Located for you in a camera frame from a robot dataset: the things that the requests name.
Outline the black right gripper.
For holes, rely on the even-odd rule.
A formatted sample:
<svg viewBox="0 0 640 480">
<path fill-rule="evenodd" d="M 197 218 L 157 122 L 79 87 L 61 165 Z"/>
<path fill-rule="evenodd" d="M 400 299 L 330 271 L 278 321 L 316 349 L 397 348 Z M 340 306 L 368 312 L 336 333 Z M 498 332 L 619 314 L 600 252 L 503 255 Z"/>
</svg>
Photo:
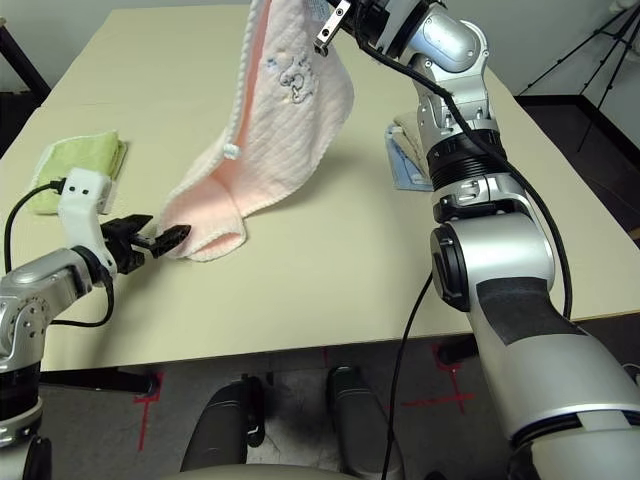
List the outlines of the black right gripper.
<svg viewBox="0 0 640 480">
<path fill-rule="evenodd" d="M 333 10 L 314 39 L 314 50 L 327 55 L 340 30 L 385 55 L 400 54 L 399 1 L 328 1 Z"/>
</svg>

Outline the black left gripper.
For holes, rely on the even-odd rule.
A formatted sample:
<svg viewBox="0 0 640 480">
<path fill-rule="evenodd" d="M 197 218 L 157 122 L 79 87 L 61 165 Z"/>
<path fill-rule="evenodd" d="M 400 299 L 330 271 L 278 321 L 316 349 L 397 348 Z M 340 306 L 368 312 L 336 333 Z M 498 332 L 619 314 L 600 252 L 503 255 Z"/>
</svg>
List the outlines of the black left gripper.
<svg viewBox="0 0 640 480">
<path fill-rule="evenodd" d="M 180 245 L 191 231 L 190 225 L 174 225 L 149 240 L 140 235 L 139 231 L 152 219 L 152 215 L 132 214 L 102 225 L 105 245 L 115 259 L 119 274 L 129 274 L 144 264 L 145 254 L 142 249 L 147 249 L 154 258 L 159 258 Z"/>
</svg>

